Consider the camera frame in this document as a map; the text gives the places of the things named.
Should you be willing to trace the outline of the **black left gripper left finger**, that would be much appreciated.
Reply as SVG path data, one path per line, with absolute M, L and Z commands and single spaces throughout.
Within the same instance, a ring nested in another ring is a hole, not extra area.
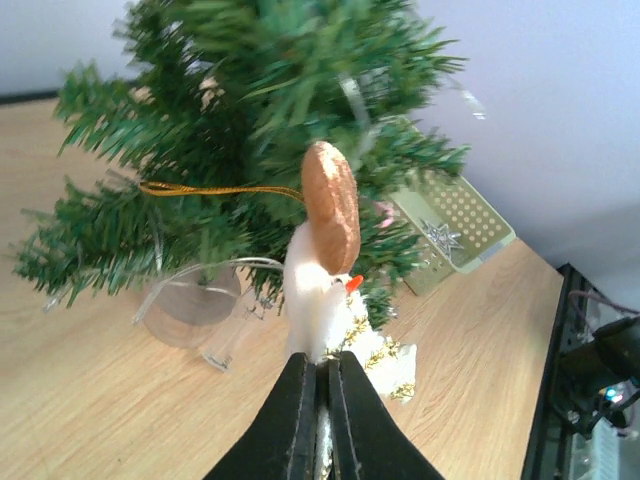
M 295 353 L 246 432 L 205 477 L 311 479 L 316 423 L 316 367 Z

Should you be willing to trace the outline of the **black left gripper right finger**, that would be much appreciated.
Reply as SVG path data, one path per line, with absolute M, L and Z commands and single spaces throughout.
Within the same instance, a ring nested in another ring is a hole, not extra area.
M 328 406 L 332 479 L 443 479 L 397 426 L 350 351 L 329 362 Z

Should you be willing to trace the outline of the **snowman ornament brown hat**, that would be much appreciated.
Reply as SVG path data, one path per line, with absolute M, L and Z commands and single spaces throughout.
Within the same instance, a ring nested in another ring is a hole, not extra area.
M 358 191 L 351 167 L 340 150 L 316 141 L 301 164 L 301 188 L 282 186 L 204 187 L 143 182 L 143 192 L 160 197 L 274 193 L 305 206 L 307 218 L 294 231 L 283 273 L 288 348 L 315 364 L 344 351 L 355 355 L 375 391 L 408 402 L 416 387 L 417 347 L 376 332 L 369 323 L 363 278 L 351 270 L 361 248 Z

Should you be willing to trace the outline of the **green perforated plastic basket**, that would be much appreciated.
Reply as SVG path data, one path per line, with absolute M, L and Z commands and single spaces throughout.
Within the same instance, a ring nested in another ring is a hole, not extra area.
M 392 193 L 390 201 L 420 236 L 421 260 L 405 278 L 418 296 L 454 273 L 472 272 L 516 238 L 508 222 L 462 176 L 427 172 L 421 181 Z

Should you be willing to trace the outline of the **small green christmas tree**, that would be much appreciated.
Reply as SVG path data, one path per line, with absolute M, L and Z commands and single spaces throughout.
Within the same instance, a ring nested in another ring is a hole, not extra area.
M 67 183 L 14 249 L 14 271 L 51 297 L 115 295 L 193 264 L 282 261 L 305 217 L 305 151 L 327 141 L 359 189 L 354 270 L 374 327 L 419 263 L 403 220 L 380 204 L 429 172 L 460 174 L 465 146 L 411 122 L 464 67 L 409 1 L 138 1 L 117 30 L 141 72 L 69 71 L 56 116 L 66 145 L 130 176 L 89 190 Z

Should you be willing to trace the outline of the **clear led string lights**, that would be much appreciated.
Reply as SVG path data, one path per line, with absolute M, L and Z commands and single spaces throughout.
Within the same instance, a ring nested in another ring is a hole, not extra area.
M 380 135 L 382 128 L 386 124 L 390 124 L 395 121 L 398 117 L 396 115 L 385 116 L 382 120 L 373 124 L 371 122 L 370 116 L 367 113 L 367 109 L 364 102 L 364 97 L 362 96 L 360 87 L 354 78 L 347 74 L 340 74 L 338 76 L 340 87 L 346 96 L 350 107 L 355 114 L 356 119 L 360 122 L 365 129 L 364 136 L 362 137 L 357 155 L 362 156 L 367 153 L 371 148 L 373 148 L 375 141 Z M 429 248 L 431 249 L 430 256 L 432 258 L 440 257 L 442 261 L 440 264 L 435 265 L 431 263 L 429 267 L 433 270 L 437 270 L 446 265 L 450 266 L 450 268 L 454 269 L 456 267 L 455 263 L 452 261 L 452 257 L 447 258 L 444 254 L 426 237 L 427 243 L 429 244 Z M 168 286 L 175 286 L 179 288 L 187 288 L 194 287 L 198 288 L 202 291 L 207 292 L 216 292 L 223 295 L 226 295 L 230 298 L 235 297 L 236 295 L 231 292 L 230 289 L 224 289 L 222 287 L 213 287 L 209 286 L 206 282 L 205 271 L 207 269 L 217 270 L 222 267 L 231 267 L 231 268 L 239 268 L 239 267 L 254 267 L 258 269 L 267 269 L 267 270 L 282 270 L 283 266 L 281 263 L 268 258 L 258 258 L 258 257 L 246 257 L 238 260 L 226 260 L 219 263 L 209 263 L 209 264 L 196 264 L 194 266 L 183 268 L 171 275 L 164 274 L 163 271 L 163 242 L 160 240 L 159 236 L 154 237 L 154 249 L 155 249 L 155 263 L 156 270 L 159 275 L 162 275 L 163 278 L 157 283 L 155 283 L 150 292 L 145 297 L 142 306 L 139 308 L 138 312 L 133 317 L 133 323 L 140 323 L 146 312 L 150 309 L 151 305 L 156 301 L 159 297 L 162 290 Z

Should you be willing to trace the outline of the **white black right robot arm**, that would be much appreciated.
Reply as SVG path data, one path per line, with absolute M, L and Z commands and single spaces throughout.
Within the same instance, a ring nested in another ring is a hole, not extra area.
M 611 387 L 639 387 L 639 318 L 623 318 L 604 325 L 593 339 L 560 357 L 556 411 L 574 433 L 589 439 L 602 419 L 620 428 L 627 409 L 639 392 L 620 401 L 607 393 Z

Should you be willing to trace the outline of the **clear battery box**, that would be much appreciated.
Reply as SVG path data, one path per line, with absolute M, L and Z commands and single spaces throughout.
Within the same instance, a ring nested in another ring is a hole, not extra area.
M 245 340 L 262 324 L 264 312 L 260 295 L 249 287 L 237 299 L 229 317 L 214 326 L 201 348 L 204 361 L 221 372 L 230 372 Z

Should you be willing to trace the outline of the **silver star ornament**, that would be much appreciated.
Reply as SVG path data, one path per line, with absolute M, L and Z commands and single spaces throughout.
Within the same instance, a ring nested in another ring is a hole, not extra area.
M 424 219 L 420 220 L 426 237 L 444 254 L 451 258 L 454 250 L 463 250 L 464 247 L 459 242 L 461 234 L 450 230 L 449 225 L 442 223 L 434 225 Z

